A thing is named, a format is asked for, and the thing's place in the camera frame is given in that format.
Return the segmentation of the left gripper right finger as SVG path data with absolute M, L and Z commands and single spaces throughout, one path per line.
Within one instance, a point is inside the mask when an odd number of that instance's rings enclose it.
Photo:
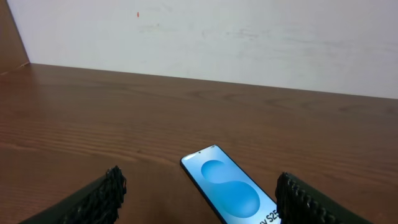
M 277 179 L 275 197 L 282 224 L 371 224 L 288 172 Z

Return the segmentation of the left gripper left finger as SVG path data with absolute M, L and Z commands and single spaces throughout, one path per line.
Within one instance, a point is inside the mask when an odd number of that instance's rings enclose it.
M 113 224 L 126 194 L 126 178 L 118 166 L 59 203 L 22 224 Z

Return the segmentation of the blue Galaxy smartphone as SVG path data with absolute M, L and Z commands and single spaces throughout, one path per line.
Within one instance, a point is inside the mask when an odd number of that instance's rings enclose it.
M 184 156 L 180 165 L 223 223 L 282 223 L 273 199 L 219 146 Z

